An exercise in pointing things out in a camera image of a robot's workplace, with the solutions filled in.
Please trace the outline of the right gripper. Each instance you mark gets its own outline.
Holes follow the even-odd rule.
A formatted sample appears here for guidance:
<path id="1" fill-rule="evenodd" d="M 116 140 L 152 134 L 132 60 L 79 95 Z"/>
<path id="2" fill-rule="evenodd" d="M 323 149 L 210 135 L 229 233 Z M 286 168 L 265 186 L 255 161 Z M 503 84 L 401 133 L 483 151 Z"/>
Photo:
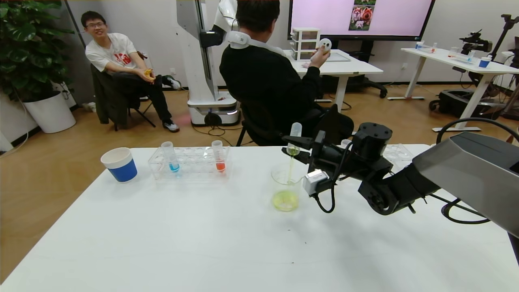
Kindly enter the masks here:
<path id="1" fill-rule="evenodd" d="M 281 138 L 287 142 L 287 147 L 283 147 L 282 152 L 295 161 L 309 164 L 309 173 L 315 170 L 328 173 L 349 173 L 349 150 L 326 142 L 324 131 L 319 131 L 315 139 L 292 135 L 284 135 Z M 298 148 L 311 149 L 311 153 Z"/>

